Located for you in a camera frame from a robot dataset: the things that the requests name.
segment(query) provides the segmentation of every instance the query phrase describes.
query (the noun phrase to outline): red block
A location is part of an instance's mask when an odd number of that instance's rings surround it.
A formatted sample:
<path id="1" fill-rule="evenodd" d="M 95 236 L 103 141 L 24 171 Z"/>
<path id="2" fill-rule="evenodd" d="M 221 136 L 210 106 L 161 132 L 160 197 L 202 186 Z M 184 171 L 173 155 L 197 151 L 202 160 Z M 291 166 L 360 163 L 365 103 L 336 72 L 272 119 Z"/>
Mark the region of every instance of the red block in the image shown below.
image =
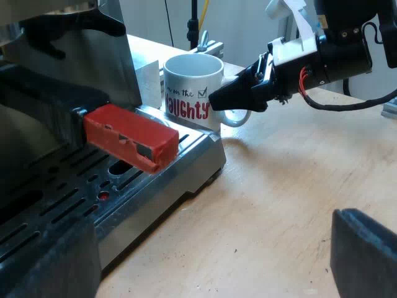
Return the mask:
<path id="1" fill-rule="evenodd" d="M 177 130 L 113 104 L 84 116 L 84 129 L 87 142 L 148 173 L 164 169 L 178 153 Z"/>

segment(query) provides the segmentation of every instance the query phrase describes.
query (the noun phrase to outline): black cable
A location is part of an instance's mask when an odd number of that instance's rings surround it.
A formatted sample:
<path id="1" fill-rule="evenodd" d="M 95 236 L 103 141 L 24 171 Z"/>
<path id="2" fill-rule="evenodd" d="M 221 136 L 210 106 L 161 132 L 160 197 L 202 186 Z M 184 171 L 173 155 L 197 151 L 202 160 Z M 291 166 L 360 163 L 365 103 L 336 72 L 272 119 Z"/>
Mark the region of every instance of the black cable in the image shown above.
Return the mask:
<path id="1" fill-rule="evenodd" d="M 171 43 L 172 43 L 172 47 L 174 47 L 174 39 L 172 38 L 171 23 L 169 22 L 169 14 L 168 14 L 168 5 L 167 5 L 167 0 L 164 0 L 164 2 L 166 3 L 166 11 L 167 11 L 167 19 L 168 19 L 169 35 L 171 36 Z"/>
<path id="2" fill-rule="evenodd" d="M 367 43 L 367 38 L 365 37 L 365 28 L 366 28 L 367 26 L 372 26 L 373 29 L 375 30 L 375 43 L 376 43 L 377 45 L 383 45 L 383 42 L 380 42 L 379 39 L 378 39 L 378 27 L 377 27 L 377 26 L 375 25 L 375 23 L 373 23 L 373 22 L 367 22 L 367 23 L 365 23 L 365 25 L 362 27 L 362 35 L 363 35 L 363 38 L 364 38 L 365 43 L 368 44 L 368 43 Z"/>
<path id="3" fill-rule="evenodd" d="M 301 90 L 301 87 L 299 87 L 299 90 L 306 103 L 312 108 L 316 110 L 333 111 L 333 112 L 357 111 L 357 110 L 368 109 L 369 107 L 375 107 L 379 104 L 385 104 L 397 96 L 397 89 L 396 89 L 392 93 L 380 97 L 378 99 L 370 99 L 365 102 L 359 102 L 356 104 L 335 105 L 335 104 L 319 104 L 318 102 L 312 100 L 312 98 L 309 95 L 305 94 L 305 92 Z"/>
<path id="4" fill-rule="evenodd" d="M 343 80 L 343 94 L 345 94 L 347 96 L 351 96 L 349 81 L 350 80 L 348 78 Z"/>

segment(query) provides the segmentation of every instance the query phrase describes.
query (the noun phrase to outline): stainless steel drip tray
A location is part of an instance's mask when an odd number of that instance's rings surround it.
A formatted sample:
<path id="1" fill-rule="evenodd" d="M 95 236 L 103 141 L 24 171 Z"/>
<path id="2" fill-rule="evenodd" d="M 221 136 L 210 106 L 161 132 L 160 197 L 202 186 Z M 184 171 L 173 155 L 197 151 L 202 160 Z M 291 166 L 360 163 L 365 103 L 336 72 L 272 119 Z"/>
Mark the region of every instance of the stainless steel drip tray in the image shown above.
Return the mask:
<path id="1" fill-rule="evenodd" d="M 170 121 L 158 110 L 137 113 L 179 131 L 176 160 L 156 175 L 143 173 L 90 145 L 68 146 L 11 178 L 0 205 L 0 270 L 68 217 L 94 219 L 102 268 L 186 192 L 195 192 L 225 164 L 218 135 Z"/>

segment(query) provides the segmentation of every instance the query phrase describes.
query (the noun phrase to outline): black object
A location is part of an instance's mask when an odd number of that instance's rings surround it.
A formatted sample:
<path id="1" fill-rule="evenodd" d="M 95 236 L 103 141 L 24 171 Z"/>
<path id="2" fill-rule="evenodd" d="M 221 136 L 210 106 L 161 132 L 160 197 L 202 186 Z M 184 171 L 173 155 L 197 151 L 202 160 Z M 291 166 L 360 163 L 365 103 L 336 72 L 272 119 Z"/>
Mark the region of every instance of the black object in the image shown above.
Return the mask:
<path id="1" fill-rule="evenodd" d="M 43 15 L 20 23 L 24 28 L 29 45 L 55 59 L 65 59 L 66 53 L 56 49 L 51 42 L 58 40 L 71 30 L 97 30 L 119 37 L 126 34 L 122 22 L 107 16 L 99 9 L 77 12 L 74 14 Z"/>
<path id="2" fill-rule="evenodd" d="M 32 235 L 31 249 L 2 262 L 0 296 L 94 298 L 101 267 L 93 220 L 70 218 Z"/>
<path id="3" fill-rule="evenodd" d="M 390 68 L 397 67 L 397 5 L 395 0 L 315 0 L 317 15 L 324 16 L 327 39 L 336 45 L 357 41 L 355 29 L 379 16 L 380 32 Z"/>
<path id="4" fill-rule="evenodd" d="M 197 18 L 197 0 L 192 0 L 192 18 L 187 23 L 187 40 L 190 41 L 190 49 L 193 50 L 199 45 L 199 19 Z"/>
<path id="5" fill-rule="evenodd" d="M 349 83 L 350 80 L 348 78 L 343 80 L 343 94 L 346 96 L 351 96 Z"/>
<path id="6" fill-rule="evenodd" d="M 109 102 L 108 94 L 94 88 L 62 82 L 22 66 L 0 68 L 0 104 L 39 120 L 72 147 L 86 142 L 83 117 Z"/>
<path id="7" fill-rule="evenodd" d="M 341 298 L 397 296 L 397 235 L 357 209 L 335 210 L 331 269 Z"/>
<path id="8" fill-rule="evenodd" d="M 172 43 L 172 47 L 174 46 L 174 39 L 172 37 L 172 30 L 171 30 L 171 23 L 169 21 L 169 13 L 168 13 L 168 5 L 167 5 L 167 0 L 164 0 L 164 3 L 166 5 L 166 12 L 167 12 L 167 20 L 168 20 L 168 29 L 169 29 L 169 35 L 171 37 L 171 43 Z"/>
<path id="9" fill-rule="evenodd" d="M 269 77 L 258 80 L 250 66 L 244 72 L 245 78 L 237 79 L 222 87 L 210 96 L 210 102 L 216 110 L 250 109 L 264 111 L 267 101 L 276 99 L 284 103 L 292 94 L 299 91 L 300 71 L 303 67 L 311 70 L 305 79 L 305 88 L 311 89 L 340 79 L 347 79 L 372 69 L 372 59 L 363 30 L 376 14 L 380 19 L 380 31 L 389 67 L 397 67 L 397 7 L 395 0 L 315 0 L 317 15 L 321 16 L 324 35 L 316 36 L 317 51 L 299 56 L 285 63 L 267 63 L 262 74 Z M 377 36 L 375 41 L 381 43 Z M 273 43 L 268 44 L 269 56 L 273 53 Z M 373 101 L 351 106 L 323 106 L 306 101 L 316 109 L 327 111 L 352 111 L 383 104 L 396 93 L 391 93 Z"/>
<path id="10" fill-rule="evenodd" d="M 264 57 L 264 62 L 259 67 L 262 74 L 265 73 L 267 59 L 269 55 Z M 230 82 L 223 88 L 210 94 L 208 99 L 214 111 L 223 111 L 231 109 L 246 109 L 255 112 L 264 112 L 267 109 L 267 101 L 265 98 L 274 98 L 273 89 L 261 89 L 255 74 L 258 70 L 260 60 L 241 72 L 236 80 Z"/>

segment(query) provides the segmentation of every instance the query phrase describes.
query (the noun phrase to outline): wooden table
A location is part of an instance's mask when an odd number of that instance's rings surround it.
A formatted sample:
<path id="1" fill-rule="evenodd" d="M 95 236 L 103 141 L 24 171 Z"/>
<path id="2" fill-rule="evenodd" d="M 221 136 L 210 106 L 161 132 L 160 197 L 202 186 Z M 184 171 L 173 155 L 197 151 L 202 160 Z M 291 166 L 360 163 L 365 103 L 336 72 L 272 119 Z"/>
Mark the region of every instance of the wooden table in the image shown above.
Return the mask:
<path id="1" fill-rule="evenodd" d="M 397 230 L 397 124 L 380 112 L 321 112 L 295 96 L 223 127 L 220 176 L 108 275 L 97 298 L 338 297 L 333 210 L 356 207 Z"/>

